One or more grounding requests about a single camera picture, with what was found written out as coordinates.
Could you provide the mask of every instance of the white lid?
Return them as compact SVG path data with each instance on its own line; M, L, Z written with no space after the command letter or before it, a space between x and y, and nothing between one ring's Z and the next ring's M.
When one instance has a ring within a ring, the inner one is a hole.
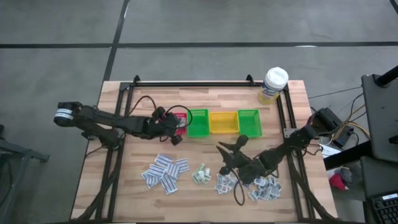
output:
M279 67L270 69L265 79L266 83L275 89L281 89L285 87L288 80L289 75L287 72Z

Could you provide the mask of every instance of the green bin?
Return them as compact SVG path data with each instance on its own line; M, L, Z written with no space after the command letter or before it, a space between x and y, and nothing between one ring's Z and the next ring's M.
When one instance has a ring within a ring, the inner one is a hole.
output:
M192 123L188 126L188 136L191 138L205 138L210 135L209 111L207 109L190 110L193 116Z
M262 136L259 110L238 110L239 133L249 138Z

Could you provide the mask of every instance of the concrete floor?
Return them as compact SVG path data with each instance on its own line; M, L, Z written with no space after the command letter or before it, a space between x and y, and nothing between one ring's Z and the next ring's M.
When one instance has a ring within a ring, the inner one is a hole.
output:
M0 44L111 43L122 4L3 0ZM120 43L398 41L397 20L388 0L131 0ZM79 130L56 126L53 115L59 101L97 102L109 53L0 50L4 135L51 154L47 164L30 165L13 223L68 220L87 142ZM346 105L361 89L319 95L360 86L361 75L384 73L397 65L397 58L397 46L118 49L110 80L134 75L143 80L242 80L247 74L261 79L280 66L291 80L305 80L314 108L328 106L345 119ZM367 127L366 117L358 123ZM336 198L344 220L363 221L360 205Z

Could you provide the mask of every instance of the yellow bin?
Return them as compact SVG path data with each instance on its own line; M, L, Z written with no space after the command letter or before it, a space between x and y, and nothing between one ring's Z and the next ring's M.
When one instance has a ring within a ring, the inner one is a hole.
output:
M237 112L210 112L210 133L238 133L239 122Z

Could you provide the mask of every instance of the wooden tabletop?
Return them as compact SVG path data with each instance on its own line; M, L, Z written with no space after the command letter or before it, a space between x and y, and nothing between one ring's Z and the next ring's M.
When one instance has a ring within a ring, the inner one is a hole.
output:
M99 109L114 112L119 83L104 82L98 103ZM301 80L289 81L289 88L295 119L300 128L311 115L304 82ZM277 105L276 103L272 105L260 104L256 98L258 91L259 87L143 87L134 89L133 104L141 96L150 95L157 106L163 106L165 109L177 104L185 105L190 109L207 108L210 112L258 109L261 116L262 137L250 139L241 149L249 157L252 157L283 142ZM288 121L284 100L283 103L285 117ZM151 115L152 112L152 103L149 100L142 100L133 114ZM223 166L223 162L215 146L218 141L234 143L237 137L238 134L212 134L204 139L192 139L183 136L183 142L173 146L170 141L159 142L159 139L148 141L127 136L113 217L114 222L296 221L297 216L286 158L279 164L279 182L282 186L282 192L277 200L253 202L245 191L246 203L241 207L234 201L233 191L218 195L214 186L217 183L216 174ZM99 141L91 142L88 146L88 152L99 146ZM316 148L309 148L309 150L315 151ZM178 190L170 195L165 194L160 184L148 189L141 177L141 174L149 168L149 165L154 164L154 159L158 153L166 154L174 159L188 158L191 168L190 171L179 177L177 181ZM85 160L72 218L82 214L98 193L105 157L106 150L101 149L92 153ZM318 153L316 156L307 154L304 161L312 192L327 211L336 217L335 204L321 154ZM191 178L191 173L201 163L206 164L206 167L211 169L212 178L210 183L206 185L196 185ZM109 194L110 190L105 200L104 211L108 209ZM237 196L241 198L239 189L237 189ZM303 193L300 194L300 198L305 210Z

